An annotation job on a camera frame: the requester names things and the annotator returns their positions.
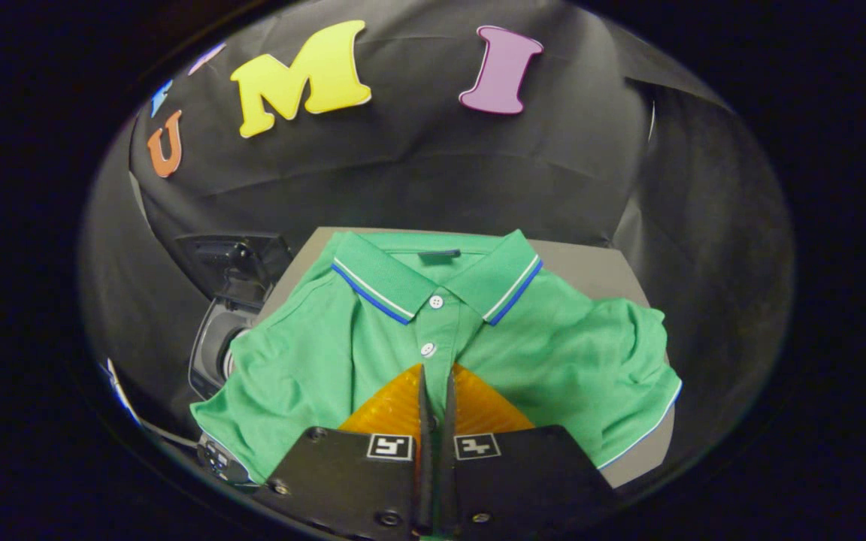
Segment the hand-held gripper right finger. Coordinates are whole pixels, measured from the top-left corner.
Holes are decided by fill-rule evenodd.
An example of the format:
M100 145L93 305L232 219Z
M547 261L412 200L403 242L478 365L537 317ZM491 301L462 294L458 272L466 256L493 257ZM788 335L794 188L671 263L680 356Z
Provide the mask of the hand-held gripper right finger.
M448 376L435 462L442 531L580 531L619 497L562 425L536 427L460 365Z

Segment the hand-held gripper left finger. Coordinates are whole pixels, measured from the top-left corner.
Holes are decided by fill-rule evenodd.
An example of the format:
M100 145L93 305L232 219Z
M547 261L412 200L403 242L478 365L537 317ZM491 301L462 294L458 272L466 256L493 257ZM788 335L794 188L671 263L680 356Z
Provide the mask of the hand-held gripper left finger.
M253 499L341 539L419 539L434 518L430 432L416 365L339 428L305 429Z

